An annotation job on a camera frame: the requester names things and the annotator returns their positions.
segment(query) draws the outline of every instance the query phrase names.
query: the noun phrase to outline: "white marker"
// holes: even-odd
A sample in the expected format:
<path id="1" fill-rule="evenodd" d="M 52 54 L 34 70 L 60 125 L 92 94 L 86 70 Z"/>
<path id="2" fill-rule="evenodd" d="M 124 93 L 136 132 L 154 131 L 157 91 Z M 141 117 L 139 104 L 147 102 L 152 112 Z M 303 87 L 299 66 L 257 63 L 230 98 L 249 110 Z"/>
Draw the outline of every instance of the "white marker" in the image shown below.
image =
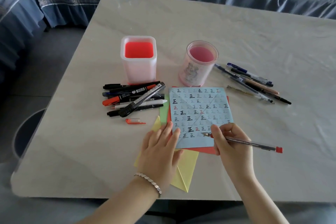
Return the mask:
<path id="1" fill-rule="evenodd" d="M 146 105 L 161 105 L 166 103 L 168 100 L 165 99 L 157 99 L 157 100 L 151 100 L 151 101 L 145 101 L 143 102 L 141 105 L 139 106 L 146 106 Z M 118 110 L 124 107 L 127 107 L 129 105 L 129 103 L 121 103 L 120 105 L 114 105 L 112 106 L 112 109 L 114 110 Z"/>

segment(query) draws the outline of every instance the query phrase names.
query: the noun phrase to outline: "light blue paper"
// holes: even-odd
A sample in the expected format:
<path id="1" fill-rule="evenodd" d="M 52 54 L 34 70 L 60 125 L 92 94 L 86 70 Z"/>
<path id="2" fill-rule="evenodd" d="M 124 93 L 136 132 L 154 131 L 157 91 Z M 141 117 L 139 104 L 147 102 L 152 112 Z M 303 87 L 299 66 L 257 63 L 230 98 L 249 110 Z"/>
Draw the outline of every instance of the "light blue paper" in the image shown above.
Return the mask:
<path id="1" fill-rule="evenodd" d="M 173 131 L 181 129 L 177 149 L 213 146 L 213 139 L 201 133 L 211 132 L 212 124 L 233 122 L 223 88 L 170 88 L 169 98 Z"/>

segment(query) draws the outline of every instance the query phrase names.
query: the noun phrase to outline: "left hand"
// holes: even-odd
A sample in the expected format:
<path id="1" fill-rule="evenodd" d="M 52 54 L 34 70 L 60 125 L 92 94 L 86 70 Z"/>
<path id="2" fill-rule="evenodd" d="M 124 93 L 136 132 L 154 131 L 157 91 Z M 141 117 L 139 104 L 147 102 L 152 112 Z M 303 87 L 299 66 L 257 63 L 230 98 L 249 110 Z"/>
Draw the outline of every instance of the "left hand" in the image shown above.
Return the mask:
<path id="1" fill-rule="evenodd" d="M 183 153 L 183 150 L 174 151 L 181 130 L 177 128 L 169 139 L 172 128 L 170 121 L 157 132 L 150 131 L 145 135 L 137 169 L 156 182 L 162 193 L 168 189 Z"/>

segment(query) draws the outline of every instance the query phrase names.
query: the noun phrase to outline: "red paper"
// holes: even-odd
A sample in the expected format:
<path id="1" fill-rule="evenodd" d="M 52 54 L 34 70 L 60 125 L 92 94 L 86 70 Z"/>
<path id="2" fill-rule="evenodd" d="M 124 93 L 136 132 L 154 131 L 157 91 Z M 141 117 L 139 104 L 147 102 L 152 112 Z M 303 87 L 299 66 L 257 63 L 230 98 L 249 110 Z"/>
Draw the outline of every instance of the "red paper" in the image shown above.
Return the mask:
<path id="1" fill-rule="evenodd" d="M 170 105 L 167 115 L 167 122 L 171 121 L 171 113 L 170 113 Z M 197 148 L 185 148 L 186 150 L 192 150 L 192 151 L 198 151 L 198 152 L 204 152 L 208 154 L 216 154 L 214 147 L 197 147 Z"/>

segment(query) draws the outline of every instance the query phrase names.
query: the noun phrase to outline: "hand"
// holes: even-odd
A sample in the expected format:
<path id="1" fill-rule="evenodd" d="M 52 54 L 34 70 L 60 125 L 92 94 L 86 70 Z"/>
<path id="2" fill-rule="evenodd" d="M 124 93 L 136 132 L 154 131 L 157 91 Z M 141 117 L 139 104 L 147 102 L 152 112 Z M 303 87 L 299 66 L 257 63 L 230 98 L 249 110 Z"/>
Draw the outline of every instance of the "hand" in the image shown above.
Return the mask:
<path id="1" fill-rule="evenodd" d="M 220 155 L 222 163 L 236 186 L 237 183 L 255 179 L 253 170 L 252 147 L 239 143 L 228 142 L 225 137 L 251 141 L 250 138 L 234 123 L 224 124 L 220 127 L 211 126 L 214 138 L 216 155 Z"/>
<path id="2" fill-rule="evenodd" d="M 142 142 L 138 172 L 145 174 L 164 193 L 173 179 L 183 150 L 174 151 L 181 130 L 177 128 L 170 137 L 173 123 L 170 121 L 157 131 L 150 131 Z"/>

